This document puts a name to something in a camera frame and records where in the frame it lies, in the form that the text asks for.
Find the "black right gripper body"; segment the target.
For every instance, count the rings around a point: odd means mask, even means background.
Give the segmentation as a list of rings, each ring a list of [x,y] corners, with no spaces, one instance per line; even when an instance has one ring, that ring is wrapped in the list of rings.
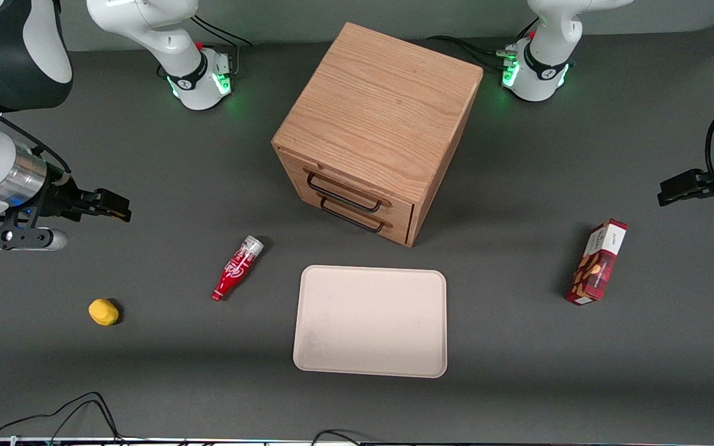
[[[79,222],[82,212],[76,211],[76,206],[81,203],[84,194],[67,172],[56,166],[47,166],[42,194],[22,208],[22,223],[38,217],[62,217]]]

